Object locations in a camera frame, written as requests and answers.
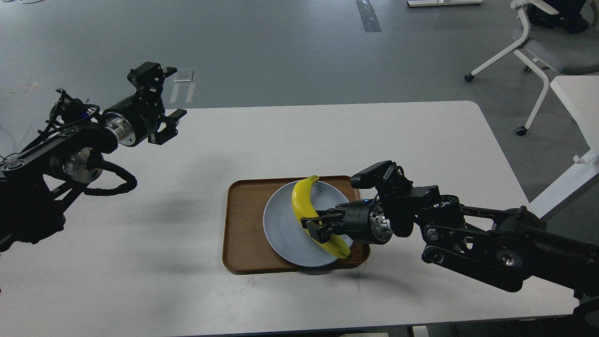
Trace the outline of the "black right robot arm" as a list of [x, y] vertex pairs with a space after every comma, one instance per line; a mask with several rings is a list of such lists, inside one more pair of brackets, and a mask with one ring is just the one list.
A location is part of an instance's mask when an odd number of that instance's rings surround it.
[[374, 188], [372, 199], [316, 210], [310, 200], [317, 176], [297, 183], [292, 207], [313, 241], [333, 243], [342, 235], [383, 245], [393, 235], [421, 230], [422, 260], [507, 292], [518, 292], [529, 277], [565, 286], [575, 297], [598, 296], [598, 246], [546, 231], [546, 223], [524, 205], [504, 211], [469, 207], [438, 186], [414, 186], [394, 161], [353, 175], [351, 187]]

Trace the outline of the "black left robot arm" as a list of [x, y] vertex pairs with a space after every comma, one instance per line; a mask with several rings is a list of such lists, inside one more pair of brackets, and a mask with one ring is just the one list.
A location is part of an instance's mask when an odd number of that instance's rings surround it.
[[47, 126], [1, 161], [1, 251], [36, 244], [64, 230], [65, 212], [82, 194], [114, 196], [137, 187], [135, 175], [103, 155], [144, 140], [163, 145], [177, 136], [186, 110], [165, 114], [165, 80], [175, 67], [145, 62], [127, 75], [135, 93], [102, 110], [57, 89]]

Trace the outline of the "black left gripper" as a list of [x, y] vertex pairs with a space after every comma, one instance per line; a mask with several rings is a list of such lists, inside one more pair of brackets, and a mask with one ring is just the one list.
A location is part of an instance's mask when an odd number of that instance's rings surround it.
[[137, 93], [103, 111], [106, 126], [116, 132], [120, 144], [135, 147], [148, 138], [148, 143], [163, 145], [177, 136], [179, 121], [188, 111], [176, 109], [170, 115], [164, 115], [160, 95], [165, 79], [177, 71], [176, 67], [163, 68], [159, 63], [149, 61], [129, 71], [127, 80]]

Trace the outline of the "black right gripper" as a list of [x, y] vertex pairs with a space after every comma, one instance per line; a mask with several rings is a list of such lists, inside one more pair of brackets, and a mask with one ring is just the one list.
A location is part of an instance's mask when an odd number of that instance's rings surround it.
[[392, 237], [391, 222], [377, 199], [355, 200], [346, 207], [317, 210], [316, 216], [300, 218], [308, 235], [317, 243], [328, 243], [333, 235], [348, 235], [355, 242], [383, 245]]

